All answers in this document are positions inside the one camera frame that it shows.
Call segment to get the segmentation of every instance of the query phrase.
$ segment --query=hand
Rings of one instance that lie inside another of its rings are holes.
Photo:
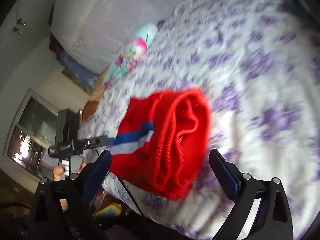
[[[79,171],[76,171],[76,173],[79,174],[86,165],[87,165],[87,164],[86,164],[85,162],[82,163],[81,169],[79,169]],[[64,173],[64,168],[63,168],[63,166],[55,166],[55,167],[53,168],[53,178],[54,178],[54,181],[61,180],[61,175],[62,175],[63,173]],[[60,203],[61,203],[62,210],[63,210],[63,211],[66,211],[66,210],[68,209],[67,200],[65,200],[65,199],[60,199]]]

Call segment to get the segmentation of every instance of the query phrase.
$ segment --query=yellow object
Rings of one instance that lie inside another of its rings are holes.
[[[118,204],[116,202],[111,203],[107,207],[101,209],[97,213],[95,213],[93,216],[94,217],[117,217],[121,214],[122,212],[122,207],[121,204]]]

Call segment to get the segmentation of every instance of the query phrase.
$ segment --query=bed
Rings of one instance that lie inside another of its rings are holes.
[[[140,65],[104,92],[79,138],[115,137],[131,97],[200,87],[212,113],[207,153],[217,148],[256,179],[279,177],[301,239],[320,210],[319,52],[315,22],[292,0],[184,0]],[[193,239],[212,239],[233,206],[208,158],[185,199],[124,183],[144,215]],[[103,188],[138,212],[115,175]]]

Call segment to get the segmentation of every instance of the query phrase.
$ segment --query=blue gripper pad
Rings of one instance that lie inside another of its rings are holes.
[[[82,196],[82,200],[84,201],[84,203],[92,200],[96,195],[111,167],[111,162],[111,152],[109,152],[108,150],[104,150],[94,163],[88,164],[94,164],[94,168],[84,184],[84,192]]]
[[[217,151],[217,149],[213,149],[210,152],[209,164],[227,198],[229,200],[236,201],[240,191],[240,180],[236,178],[229,170],[227,162]]]

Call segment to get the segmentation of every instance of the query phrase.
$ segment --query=blue stripe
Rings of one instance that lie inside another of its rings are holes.
[[[141,137],[146,136],[149,130],[154,130],[153,122],[143,123],[140,127],[140,130],[138,131],[117,135],[113,145],[118,145],[121,143],[128,143],[128,142],[137,142]]]

